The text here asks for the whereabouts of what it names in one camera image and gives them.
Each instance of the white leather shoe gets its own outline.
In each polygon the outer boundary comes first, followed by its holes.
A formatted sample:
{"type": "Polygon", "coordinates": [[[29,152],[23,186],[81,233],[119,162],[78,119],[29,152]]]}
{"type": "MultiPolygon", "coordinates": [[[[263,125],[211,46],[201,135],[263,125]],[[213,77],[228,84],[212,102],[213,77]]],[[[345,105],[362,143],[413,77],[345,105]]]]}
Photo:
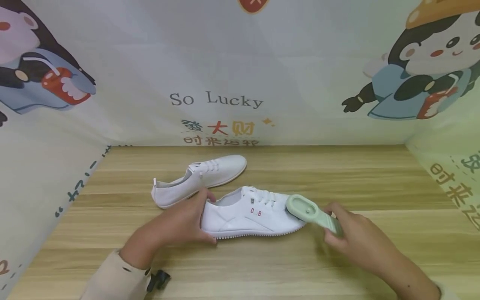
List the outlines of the white leather shoe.
{"type": "Polygon", "coordinates": [[[217,239],[292,233],[305,222],[287,211],[287,199],[285,194],[241,187],[215,204],[205,204],[201,228],[217,239]]]}
{"type": "Polygon", "coordinates": [[[220,186],[237,178],[247,167],[241,155],[229,155],[217,159],[192,163],[185,176],[171,183],[153,179],[152,198],[160,208],[169,208],[180,200],[190,198],[201,187],[220,186]]]}

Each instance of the shoe sole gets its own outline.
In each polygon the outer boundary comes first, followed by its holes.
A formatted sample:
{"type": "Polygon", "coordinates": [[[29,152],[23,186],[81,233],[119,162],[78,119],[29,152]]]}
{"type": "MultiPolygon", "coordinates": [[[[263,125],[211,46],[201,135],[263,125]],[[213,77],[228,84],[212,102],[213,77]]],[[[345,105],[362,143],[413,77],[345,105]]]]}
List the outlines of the shoe sole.
{"type": "Polygon", "coordinates": [[[234,231],[223,231],[223,232],[206,231],[206,233],[212,235],[217,240],[227,240],[227,239],[241,238],[241,237],[248,237],[248,236],[280,237],[280,236],[287,235],[287,234],[293,233],[295,231],[298,231],[298,230],[302,229],[304,226],[305,226],[305,224],[303,224],[302,227],[300,227],[300,228],[297,228],[297,229],[289,231],[289,232],[284,232],[284,233],[263,233],[263,232],[258,232],[258,231],[254,231],[254,230],[234,230],[234,231]]]}
{"type": "MultiPolygon", "coordinates": [[[[240,176],[244,171],[245,169],[247,168],[247,164],[245,164],[245,166],[243,167],[243,169],[235,176],[233,176],[232,178],[230,178],[229,180],[227,181],[224,181],[224,182],[221,182],[221,183],[218,183],[218,184],[214,184],[214,185],[209,185],[207,186],[206,188],[210,189],[210,188],[214,188],[214,187],[217,187],[217,186],[221,186],[221,185],[224,185],[224,184],[227,184],[227,183],[230,183],[232,182],[233,180],[237,179],[238,176],[240,176]]],[[[166,206],[160,206],[161,209],[168,209],[172,206],[174,206],[175,204],[177,204],[178,202],[180,201],[183,201],[183,200],[186,200],[186,199],[190,199],[193,195],[195,195],[196,193],[198,193],[198,190],[194,191],[193,193],[191,193],[190,195],[188,195],[187,197],[177,201],[177,202],[174,202],[172,204],[169,204],[169,205],[166,205],[166,206]]]]}

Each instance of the shoelace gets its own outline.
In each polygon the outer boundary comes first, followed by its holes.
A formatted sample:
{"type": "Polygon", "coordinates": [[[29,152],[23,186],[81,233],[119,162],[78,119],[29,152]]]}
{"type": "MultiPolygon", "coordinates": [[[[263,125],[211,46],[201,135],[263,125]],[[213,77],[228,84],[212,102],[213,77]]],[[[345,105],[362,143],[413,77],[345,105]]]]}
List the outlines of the shoelace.
{"type": "Polygon", "coordinates": [[[204,161],[201,164],[205,164],[207,166],[207,169],[205,170],[205,172],[200,171],[200,178],[202,178],[204,173],[206,173],[208,171],[219,171],[220,170],[220,165],[218,164],[217,160],[215,160],[215,159],[204,161]]]}
{"type": "Polygon", "coordinates": [[[270,206],[273,207],[276,202],[275,193],[269,191],[257,190],[257,193],[250,192],[248,193],[248,196],[250,197],[252,204],[257,201],[258,203],[264,203],[265,205],[270,203],[270,206]]]}

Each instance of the cartoon character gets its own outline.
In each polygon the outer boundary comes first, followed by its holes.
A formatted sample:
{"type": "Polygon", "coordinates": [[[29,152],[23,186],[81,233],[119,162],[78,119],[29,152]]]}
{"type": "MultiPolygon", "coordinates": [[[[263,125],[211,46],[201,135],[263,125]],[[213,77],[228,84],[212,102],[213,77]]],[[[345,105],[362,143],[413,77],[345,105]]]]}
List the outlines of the cartoon character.
{"type": "Polygon", "coordinates": [[[39,107],[68,110],[95,93],[94,79],[23,2],[0,0],[3,104],[18,114],[39,107]]]}
{"type": "Polygon", "coordinates": [[[423,0],[381,61],[365,66],[372,82],[342,102],[382,120],[430,119],[470,91],[480,75],[480,1],[423,0]]]}

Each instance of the human hand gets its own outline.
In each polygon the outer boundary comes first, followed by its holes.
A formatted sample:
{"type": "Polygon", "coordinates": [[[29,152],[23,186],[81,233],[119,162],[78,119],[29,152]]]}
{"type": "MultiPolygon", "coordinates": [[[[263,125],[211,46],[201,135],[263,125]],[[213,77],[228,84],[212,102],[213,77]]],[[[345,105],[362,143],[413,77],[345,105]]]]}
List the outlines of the human hand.
{"type": "Polygon", "coordinates": [[[368,218],[347,211],[336,202],[327,205],[323,211],[329,215],[333,212],[344,232],[339,238],[325,229],[325,243],[344,254],[353,264],[382,276],[406,259],[368,218]]]}
{"type": "Polygon", "coordinates": [[[120,250],[120,257],[131,266],[147,269],[164,246],[191,241],[216,244],[216,239],[200,229],[206,200],[215,196],[206,188],[183,200],[138,228],[120,250]]]}
{"type": "Polygon", "coordinates": [[[207,198],[216,201],[211,191],[202,188],[192,198],[178,202],[153,220],[161,246],[192,241],[216,244],[213,236],[200,229],[207,198]]]}

